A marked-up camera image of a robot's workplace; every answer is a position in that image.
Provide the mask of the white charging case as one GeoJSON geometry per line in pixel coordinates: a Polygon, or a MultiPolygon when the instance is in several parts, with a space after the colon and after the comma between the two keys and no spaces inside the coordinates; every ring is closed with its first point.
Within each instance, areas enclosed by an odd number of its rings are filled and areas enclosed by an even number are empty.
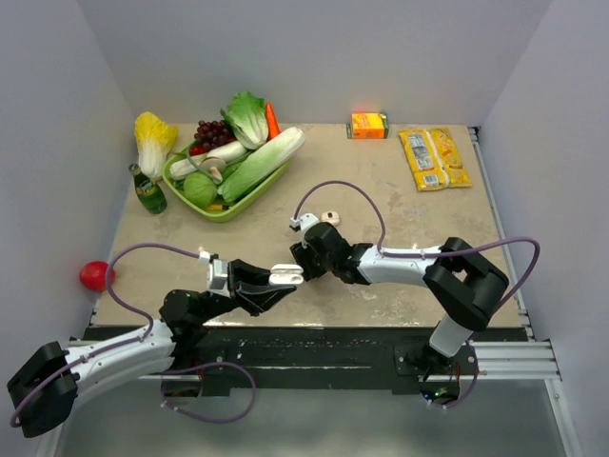
{"type": "Polygon", "coordinates": [[[298,286],[304,282],[304,269],[296,264],[277,264],[269,271],[272,286],[298,286]]]}

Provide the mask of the beige earbud charging case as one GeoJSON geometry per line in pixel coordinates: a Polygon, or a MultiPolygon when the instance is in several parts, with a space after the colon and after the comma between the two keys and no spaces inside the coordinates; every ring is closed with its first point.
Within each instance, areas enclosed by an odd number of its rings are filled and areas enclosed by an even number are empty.
{"type": "Polygon", "coordinates": [[[337,227],[340,224],[341,219],[336,211],[327,211],[321,215],[321,221],[337,227]]]}

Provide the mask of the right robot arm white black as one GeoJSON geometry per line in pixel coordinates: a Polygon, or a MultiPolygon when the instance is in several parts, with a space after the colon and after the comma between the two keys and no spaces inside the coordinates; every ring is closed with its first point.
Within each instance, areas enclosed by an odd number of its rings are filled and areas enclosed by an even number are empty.
{"type": "Polygon", "coordinates": [[[306,281],[330,272],[349,285],[405,284],[428,288],[444,316],[424,350],[426,367],[444,374],[475,332],[487,328],[508,286],[507,276],[461,238],[423,249],[382,249],[350,244],[337,228],[316,217],[292,220],[302,241],[290,247],[306,281]]]}

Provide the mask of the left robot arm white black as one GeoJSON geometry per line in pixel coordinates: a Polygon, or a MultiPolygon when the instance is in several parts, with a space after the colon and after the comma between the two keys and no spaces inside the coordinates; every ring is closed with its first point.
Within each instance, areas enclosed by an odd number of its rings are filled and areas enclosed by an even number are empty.
{"type": "Polygon", "coordinates": [[[258,316],[304,280],[297,265],[257,268],[206,251],[198,260],[207,268],[206,290],[169,292],[160,318],[89,346],[63,348],[51,342],[39,347],[8,381],[14,405],[10,425],[27,438],[40,436],[63,424],[78,402],[143,375],[192,371],[208,321],[235,308],[258,316]]]}

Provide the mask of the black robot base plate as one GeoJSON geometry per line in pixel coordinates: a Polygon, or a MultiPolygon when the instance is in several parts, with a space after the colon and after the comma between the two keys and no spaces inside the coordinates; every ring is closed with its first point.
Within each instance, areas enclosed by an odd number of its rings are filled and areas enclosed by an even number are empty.
{"type": "Polygon", "coordinates": [[[195,352],[161,376],[163,393],[227,396],[237,388],[388,390],[457,395],[476,372],[473,349],[446,361],[426,348],[431,328],[210,328],[195,352]]]}

